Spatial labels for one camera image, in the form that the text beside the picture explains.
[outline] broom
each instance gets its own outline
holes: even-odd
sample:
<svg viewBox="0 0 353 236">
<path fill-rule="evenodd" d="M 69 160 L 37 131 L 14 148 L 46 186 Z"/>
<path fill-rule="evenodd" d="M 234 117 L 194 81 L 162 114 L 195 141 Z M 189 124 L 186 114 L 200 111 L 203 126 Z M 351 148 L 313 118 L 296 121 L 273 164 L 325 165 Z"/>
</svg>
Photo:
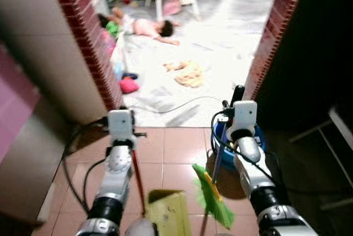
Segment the broom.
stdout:
<svg viewBox="0 0 353 236">
<path fill-rule="evenodd" d="M 234 213 L 224 204 L 223 198 L 205 168 L 197 164 L 193 164 L 192 168 L 199 177 L 195 183 L 201 187 L 202 194 L 197 198 L 197 201 L 205 208 L 206 217 L 210 213 L 220 224 L 230 229 L 234 222 Z"/>
</svg>

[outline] toddler lying on floor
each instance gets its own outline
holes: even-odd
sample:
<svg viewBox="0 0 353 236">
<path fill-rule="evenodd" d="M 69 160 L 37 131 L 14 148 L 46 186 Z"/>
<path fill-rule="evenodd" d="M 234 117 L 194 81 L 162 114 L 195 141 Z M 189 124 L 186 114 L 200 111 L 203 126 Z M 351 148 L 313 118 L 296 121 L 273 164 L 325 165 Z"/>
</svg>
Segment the toddler lying on floor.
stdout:
<svg viewBox="0 0 353 236">
<path fill-rule="evenodd" d="M 168 43 L 175 46 L 180 45 L 180 42 L 177 40 L 165 38 L 166 36 L 171 36 L 173 34 L 175 26 L 179 26 L 176 22 L 168 20 L 153 22 L 147 19 L 134 19 L 129 15 L 124 14 L 124 12 L 117 7 L 114 7 L 112 12 L 113 14 L 107 16 L 107 19 L 120 25 L 126 34 L 149 36 L 162 43 Z"/>
</svg>

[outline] brick wall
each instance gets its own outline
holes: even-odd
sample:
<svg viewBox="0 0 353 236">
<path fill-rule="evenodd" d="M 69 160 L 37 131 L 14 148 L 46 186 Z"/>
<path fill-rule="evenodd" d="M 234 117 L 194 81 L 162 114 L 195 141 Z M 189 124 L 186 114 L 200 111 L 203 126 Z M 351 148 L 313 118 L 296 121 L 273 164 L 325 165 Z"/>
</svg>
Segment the brick wall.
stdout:
<svg viewBox="0 0 353 236">
<path fill-rule="evenodd" d="M 274 0 L 245 83 L 244 99 L 255 99 L 299 0 Z"/>
<path fill-rule="evenodd" d="M 0 42 L 0 163 L 40 95 Z"/>
<path fill-rule="evenodd" d="M 59 3 L 106 108 L 118 108 L 122 104 L 121 90 L 90 0 L 59 0 Z"/>
</svg>

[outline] blue bucket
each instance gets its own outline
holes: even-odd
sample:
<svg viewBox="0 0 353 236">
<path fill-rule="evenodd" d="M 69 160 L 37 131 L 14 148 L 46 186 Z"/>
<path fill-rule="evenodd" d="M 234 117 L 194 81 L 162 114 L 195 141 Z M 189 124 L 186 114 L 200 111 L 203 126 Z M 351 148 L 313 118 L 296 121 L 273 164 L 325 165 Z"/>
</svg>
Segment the blue bucket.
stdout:
<svg viewBox="0 0 353 236">
<path fill-rule="evenodd" d="M 218 123 L 215 124 L 213 129 L 215 131 L 215 134 L 219 138 L 222 137 L 222 132 L 223 132 L 223 129 L 224 129 L 225 126 L 226 126 L 225 124 L 218 124 Z M 254 139 L 256 140 L 256 142 L 258 143 L 260 148 L 263 149 L 263 151 L 266 152 L 267 151 L 267 146 L 266 146 L 266 143 L 265 143 L 265 135 L 264 135 L 264 133 L 262 132 L 262 130 L 260 129 L 260 127 L 257 124 L 255 125 Z M 219 148 L 220 148 L 219 142 L 217 140 L 215 140 L 215 139 L 213 139 L 212 141 L 213 141 L 214 147 L 218 151 Z M 223 142 L 227 142 L 228 141 L 226 134 L 224 134 L 222 141 Z M 235 155 L 234 152 L 228 151 L 227 149 L 224 149 L 223 156 L 222 156 L 222 164 L 235 169 L 235 166 L 234 166 L 234 163 L 233 163 L 234 162 L 234 155 Z"/>
</svg>

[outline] pink wall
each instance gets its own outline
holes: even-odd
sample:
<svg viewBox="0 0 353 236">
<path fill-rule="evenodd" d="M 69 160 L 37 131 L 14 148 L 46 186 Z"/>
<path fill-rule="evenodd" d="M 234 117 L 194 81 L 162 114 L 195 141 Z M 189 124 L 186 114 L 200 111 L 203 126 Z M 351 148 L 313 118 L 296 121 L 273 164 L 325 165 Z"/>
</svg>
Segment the pink wall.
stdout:
<svg viewBox="0 0 353 236">
<path fill-rule="evenodd" d="M 40 95 L 0 41 L 0 163 Z"/>
</svg>

